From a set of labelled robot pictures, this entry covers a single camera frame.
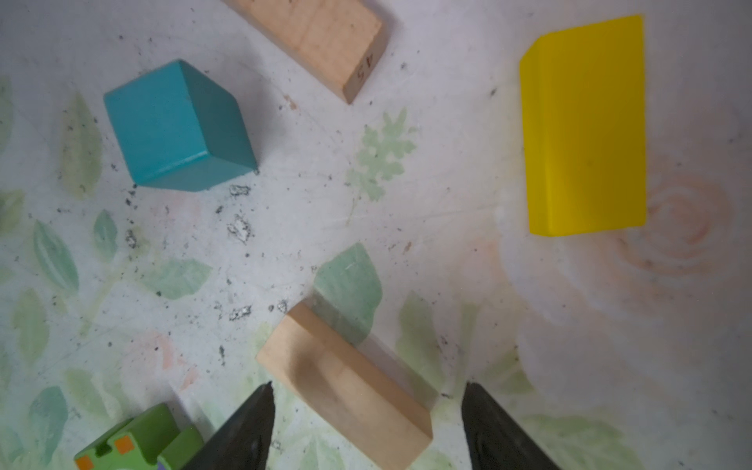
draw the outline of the teal wooden block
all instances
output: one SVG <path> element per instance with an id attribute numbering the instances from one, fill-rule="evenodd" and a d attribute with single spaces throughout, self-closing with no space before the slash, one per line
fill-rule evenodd
<path id="1" fill-rule="evenodd" d="M 136 184 L 201 191 L 256 170 L 238 102 L 183 60 L 105 94 Z"/>

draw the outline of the dirt speck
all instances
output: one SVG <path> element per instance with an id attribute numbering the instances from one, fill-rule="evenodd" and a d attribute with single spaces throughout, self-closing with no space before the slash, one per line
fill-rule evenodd
<path id="1" fill-rule="evenodd" d="M 236 214 L 235 220 L 232 223 L 227 224 L 227 232 L 245 243 L 251 236 L 250 224 L 245 219 Z"/>
<path id="2" fill-rule="evenodd" d="M 132 230 L 126 230 L 126 244 L 133 250 L 138 246 L 138 240 Z"/>
<path id="3" fill-rule="evenodd" d="M 233 308 L 232 312 L 230 313 L 229 319 L 231 322 L 234 322 L 236 320 L 240 320 L 241 318 L 245 318 L 249 316 L 250 316 L 250 305 L 246 305 L 245 307 Z"/>
<path id="4" fill-rule="evenodd" d="M 230 195 L 234 197 L 238 196 L 248 196 L 248 193 L 250 193 L 250 188 L 248 186 L 241 186 L 239 184 L 231 184 L 230 185 Z"/>
<path id="5" fill-rule="evenodd" d="M 284 99 L 285 99 L 286 102 L 288 102 L 290 104 L 290 109 L 292 111 L 298 109 L 298 104 L 295 103 L 292 98 L 290 98 L 290 95 L 285 95 Z"/>

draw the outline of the green leaf print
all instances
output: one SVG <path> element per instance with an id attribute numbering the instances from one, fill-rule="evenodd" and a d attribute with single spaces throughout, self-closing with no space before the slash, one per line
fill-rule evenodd
<path id="1" fill-rule="evenodd" d="M 433 326 L 431 305 L 410 292 L 399 311 L 402 335 L 397 340 L 397 354 L 410 368 L 410 385 L 415 398 L 429 403 L 444 386 L 446 376 L 441 369 L 441 348 Z"/>
<path id="2" fill-rule="evenodd" d="M 405 133 L 407 117 L 407 109 L 402 109 L 397 121 L 392 121 L 389 114 L 384 113 L 381 138 L 375 129 L 367 126 L 365 128 L 362 138 L 363 148 L 356 155 L 362 171 L 351 168 L 347 172 L 347 182 L 366 193 L 372 201 L 377 201 L 384 195 L 384 188 L 378 183 L 379 178 L 389 181 L 405 173 L 405 167 L 399 161 L 391 160 L 390 155 L 396 160 L 401 160 L 405 158 L 405 154 L 416 149 L 412 141 L 400 140 Z"/>
<path id="3" fill-rule="evenodd" d="M 141 283 L 158 296 L 176 300 L 197 293 L 210 273 L 210 266 L 195 259 L 171 258 L 147 272 Z"/>
<path id="4" fill-rule="evenodd" d="M 481 308 L 475 304 L 463 303 L 460 308 L 459 322 L 459 351 L 457 359 L 457 369 L 454 376 L 454 387 L 452 396 L 460 397 L 467 383 L 467 368 L 470 362 L 470 349 L 475 323 L 478 320 L 478 313 Z"/>
<path id="5" fill-rule="evenodd" d="M 13 129 L 12 92 L 11 78 L 3 75 L 0 77 L 0 153 L 8 145 Z"/>
<path id="6" fill-rule="evenodd" d="M 265 384 L 271 380 L 271 377 L 257 361 L 256 355 L 266 343 L 266 340 L 271 336 L 271 325 L 264 322 L 261 323 L 253 334 L 250 340 L 251 357 L 253 360 L 247 364 L 247 383 L 248 390 L 244 390 L 244 395 L 250 395 L 259 385 Z"/>
<path id="7" fill-rule="evenodd" d="M 562 470 L 644 470 L 622 433 L 602 421 L 533 415 L 520 424 Z"/>
<path id="8" fill-rule="evenodd" d="M 6 462 L 13 462 L 24 452 L 18 434 L 7 426 L 0 427 L 0 456 Z"/>
<path id="9" fill-rule="evenodd" d="M 92 374 L 79 368 L 70 368 L 64 373 L 65 386 L 73 403 L 96 417 L 107 418 L 105 402 L 92 383 Z"/>
<path id="10" fill-rule="evenodd" d="M 106 262 L 112 262 L 117 252 L 117 227 L 112 216 L 102 211 L 94 222 L 94 248 Z"/>
<path id="11" fill-rule="evenodd" d="M 62 182 L 78 199 L 91 196 L 102 174 L 102 137 L 83 96 L 63 113 Z"/>
<path id="12" fill-rule="evenodd" d="M 0 191 L 0 235 L 9 233 L 21 221 L 24 196 L 22 190 Z"/>
<path id="13" fill-rule="evenodd" d="M 358 345 L 371 332 L 381 303 L 381 280 L 362 244 L 319 268 L 314 279 L 316 314 L 345 341 Z"/>
<path id="14" fill-rule="evenodd" d="M 13 278 L 13 272 L 10 268 L 0 265 L 0 286 Z"/>
<path id="15" fill-rule="evenodd" d="M 28 289 L 18 298 L 13 310 L 13 328 L 19 330 L 18 347 L 21 357 L 26 364 L 33 365 L 50 339 L 47 312 L 35 290 Z"/>
<path id="16" fill-rule="evenodd" d="M 38 220 L 34 224 L 34 254 L 50 282 L 69 293 L 78 291 L 78 270 L 68 245 L 51 226 Z"/>
<path id="17" fill-rule="evenodd" d="M 344 470 L 344 462 L 339 450 L 323 439 L 314 437 L 303 451 L 300 470 Z"/>
<path id="18" fill-rule="evenodd" d="M 43 459 L 37 450 L 25 451 L 19 455 L 6 470 L 41 470 L 39 462 Z M 63 456 L 60 450 L 53 452 L 50 462 L 44 467 L 45 470 L 71 470 L 69 456 Z"/>
<path id="19" fill-rule="evenodd" d="M 42 467 L 50 463 L 60 443 L 66 421 L 68 421 L 68 404 L 65 402 L 60 387 L 42 390 L 29 408 L 29 423 L 35 446 L 40 453 Z"/>
<path id="20" fill-rule="evenodd" d="M 517 349 L 509 350 L 492 362 L 480 376 L 481 383 L 492 393 L 522 395 L 534 391 L 520 364 Z"/>
<path id="21" fill-rule="evenodd" d="M 410 470 L 456 470 L 456 466 L 446 454 L 435 449 L 428 449 L 420 454 Z"/>
<path id="22" fill-rule="evenodd" d="M 13 368 L 11 367 L 11 358 L 5 350 L 5 346 L 0 344 L 0 407 L 5 400 L 5 390 L 11 385 L 12 374 Z"/>

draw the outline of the unpainted wooden block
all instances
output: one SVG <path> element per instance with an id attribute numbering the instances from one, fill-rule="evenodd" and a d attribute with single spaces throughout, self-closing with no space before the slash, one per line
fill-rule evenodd
<path id="1" fill-rule="evenodd" d="M 224 0 L 345 100 L 387 48 L 384 22 L 360 0 Z"/>
<path id="2" fill-rule="evenodd" d="M 429 412 L 303 304 L 256 359 L 381 468 L 405 470 L 433 439 Z"/>

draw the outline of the table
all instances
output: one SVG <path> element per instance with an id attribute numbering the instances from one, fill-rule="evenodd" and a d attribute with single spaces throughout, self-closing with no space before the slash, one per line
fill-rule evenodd
<path id="1" fill-rule="evenodd" d="M 208 437 L 267 380 L 253 358 L 286 309 L 329 307 L 318 287 L 432 409 L 416 470 L 468 468 L 468 380 L 565 469 L 747 468 L 752 5 L 369 4 L 390 43 L 346 106 L 219 1 L 3 3 L 4 467 L 72 468 L 158 402 Z M 519 59 L 628 14 L 644 16 L 648 222 L 530 235 Z M 178 57 L 238 99 L 258 174 L 133 186 L 102 95 Z M 275 389 L 270 468 L 372 467 Z"/>

